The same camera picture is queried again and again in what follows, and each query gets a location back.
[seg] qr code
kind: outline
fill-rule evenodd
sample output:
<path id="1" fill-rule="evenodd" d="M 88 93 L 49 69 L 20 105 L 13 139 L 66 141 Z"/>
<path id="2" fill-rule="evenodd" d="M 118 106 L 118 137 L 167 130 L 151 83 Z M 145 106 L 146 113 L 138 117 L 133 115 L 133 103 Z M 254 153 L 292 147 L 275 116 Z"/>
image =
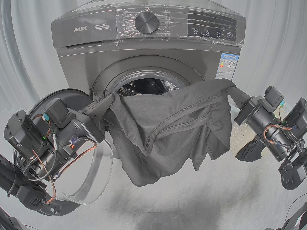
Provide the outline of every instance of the qr code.
<path id="1" fill-rule="evenodd" d="M 235 68 L 235 66 L 236 66 L 236 61 L 228 61 L 227 68 L 233 69 L 233 68 Z"/>

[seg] gray shirt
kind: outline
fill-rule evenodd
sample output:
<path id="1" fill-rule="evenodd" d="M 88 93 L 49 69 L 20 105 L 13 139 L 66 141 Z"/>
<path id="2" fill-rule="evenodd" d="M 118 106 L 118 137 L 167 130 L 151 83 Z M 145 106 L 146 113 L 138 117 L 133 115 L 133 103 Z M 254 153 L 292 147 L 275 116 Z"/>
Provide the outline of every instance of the gray shirt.
<path id="1" fill-rule="evenodd" d="M 123 170 L 136 186 L 176 173 L 190 158 L 198 170 L 229 151 L 232 123 L 227 79 L 202 81 L 163 95 L 120 97 L 106 121 Z"/>

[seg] white label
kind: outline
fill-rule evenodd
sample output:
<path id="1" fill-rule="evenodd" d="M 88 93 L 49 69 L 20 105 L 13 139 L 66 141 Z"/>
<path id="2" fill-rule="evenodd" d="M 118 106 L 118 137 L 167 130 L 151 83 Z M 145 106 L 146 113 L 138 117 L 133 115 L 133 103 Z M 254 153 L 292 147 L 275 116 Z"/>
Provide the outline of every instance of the white label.
<path id="1" fill-rule="evenodd" d="M 238 59 L 239 55 L 222 53 L 215 79 L 232 80 Z"/>
<path id="2" fill-rule="evenodd" d="M 84 4 L 83 6 L 73 10 L 72 12 L 79 11 L 79 10 L 84 10 L 84 9 L 89 9 L 97 6 L 103 6 L 107 4 L 115 4 L 115 3 L 123 3 L 123 2 L 133 2 L 134 0 L 102 0 L 102 1 L 97 1 L 97 2 L 90 2 L 87 4 Z"/>

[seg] plastic wrap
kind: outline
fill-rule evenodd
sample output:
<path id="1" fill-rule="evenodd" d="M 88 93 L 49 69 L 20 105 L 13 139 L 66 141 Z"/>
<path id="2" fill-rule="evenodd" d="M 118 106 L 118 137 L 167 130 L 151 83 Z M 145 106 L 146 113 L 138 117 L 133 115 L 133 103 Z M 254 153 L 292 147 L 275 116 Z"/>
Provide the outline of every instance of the plastic wrap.
<path id="1" fill-rule="evenodd" d="M 142 34 L 135 27 L 136 17 L 143 12 L 151 12 L 159 20 L 158 28 L 153 33 Z M 240 15 L 230 16 L 223 12 L 184 6 L 143 5 L 116 9 L 119 40 L 176 38 L 242 47 L 245 23 L 245 18 Z"/>

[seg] brand logo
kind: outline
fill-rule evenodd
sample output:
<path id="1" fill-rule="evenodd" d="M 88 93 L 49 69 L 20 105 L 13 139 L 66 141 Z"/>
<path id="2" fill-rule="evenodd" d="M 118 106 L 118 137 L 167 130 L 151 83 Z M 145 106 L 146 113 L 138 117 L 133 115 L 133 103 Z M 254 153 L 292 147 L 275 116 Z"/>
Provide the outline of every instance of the brand logo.
<path id="1" fill-rule="evenodd" d="M 94 25 L 94 27 L 95 27 L 97 30 L 110 29 L 110 26 L 109 26 L 109 25 L 107 25 L 107 24 L 102 24 L 102 25 Z"/>
<path id="2" fill-rule="evenodd" d="M 74 32 L 80 32 L 80 31 L 87 30 L 86 27 L 87 27 L 87 26 L 82 26 L 82 27 L 75 28 Z"/>

